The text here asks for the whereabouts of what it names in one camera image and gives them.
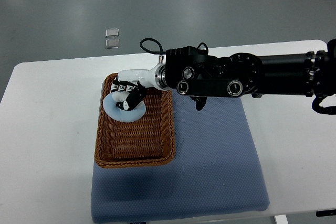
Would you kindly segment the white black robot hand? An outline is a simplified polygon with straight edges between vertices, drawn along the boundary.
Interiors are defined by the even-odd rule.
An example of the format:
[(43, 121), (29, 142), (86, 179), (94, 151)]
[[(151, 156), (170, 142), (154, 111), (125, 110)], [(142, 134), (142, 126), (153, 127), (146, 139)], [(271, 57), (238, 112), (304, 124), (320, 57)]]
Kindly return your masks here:
[(152, 69), (120, 71), (111, 84), (111, 92), (117, 91), (116, 107), (124, 111), (135, 109), (144, 99), (146, 88), (166, 90), (165, 64), (157, 64)]

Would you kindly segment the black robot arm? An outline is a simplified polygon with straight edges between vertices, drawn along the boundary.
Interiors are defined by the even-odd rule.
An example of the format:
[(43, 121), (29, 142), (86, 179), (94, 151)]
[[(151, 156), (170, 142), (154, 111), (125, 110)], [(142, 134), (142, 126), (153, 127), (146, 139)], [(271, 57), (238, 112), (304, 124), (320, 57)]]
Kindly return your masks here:
[(321, 102), (335, 95), (335, 40), (326, 50), (305, 54), (256, 56), (238, 52), (229, 57), (215, 57), (205, 43), (197, 47), (155, 52), (159, 63), (150, 70), (120, 71), (112, 82), (116, 106), (134, 110), (148, 88), (175, 89), (190, 97), (201, 110), (209, 97), (239, 98), (250, 94), (304, 95), (312, 97), (312, 109), (334, 115), (335, 107)]

